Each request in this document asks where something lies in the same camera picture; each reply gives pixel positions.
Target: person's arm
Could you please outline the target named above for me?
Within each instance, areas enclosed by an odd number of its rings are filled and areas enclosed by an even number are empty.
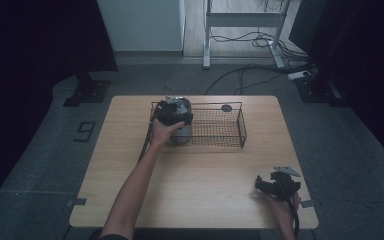
[[[292,216],[291,209],[289,208],[286,201],[278,201],[275,197],[270,194],[263,193],[264,198],[269,202],[272,209],[274,218],[279,225],[280,235],[283,240],[295,240],[294,233],[294,217]],[[291,202],[295,205],[298,210],[301,198],[298,193],[295,193],[294,197],[291,198]]]
[[[108,215],[101,237],[117,234],[127,239],[133,238],[136,220],[145,199],[158,155],[164,148],[165,143],[170,139],[171,134],[183,125],[184,122],[180,122],[166,127],[157,120],[154,122],[151,144],[121,187]]]

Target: wire basket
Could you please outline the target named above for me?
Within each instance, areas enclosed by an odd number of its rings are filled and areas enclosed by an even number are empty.
[[[152,103],[151,115],[157,103]],[[242,102],[192,103],[193,120],[187,136],[172,136],[166,146],[243,148],[246,140]]]

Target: black curtain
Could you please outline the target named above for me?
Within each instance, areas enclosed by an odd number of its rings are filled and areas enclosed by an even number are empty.
[[[0,1],[0,186],[40,126],[55,83],[117,71],[96,0]]]
[[[384,147],[384,2],[364,2],[335,69],[338,88]]]

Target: power strip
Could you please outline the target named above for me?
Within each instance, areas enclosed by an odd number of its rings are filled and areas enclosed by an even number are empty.
[[[296,72],[288,74],[288,80],[296,80],[304,77],[308,77],[311,74],[308,71]]]

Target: wooden table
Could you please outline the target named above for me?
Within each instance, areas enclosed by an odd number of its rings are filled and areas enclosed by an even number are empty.
[[[275,166],[303,176],[279,102],[273,96],[184,96],[192,103],[243,103],[247,139],[240,147],[165,148],[159,156],[137,227],[276,228],[268,204],[254,189],[257,175],[270,181]],[[74,227],[102,227],[112,203],[135,167],[151,111],[164,96],[116,96],[105,118],[70,217]],[[303,177],[298,191],[310,200]],[[314,229],[313,207],[298,211],[300,227]]]

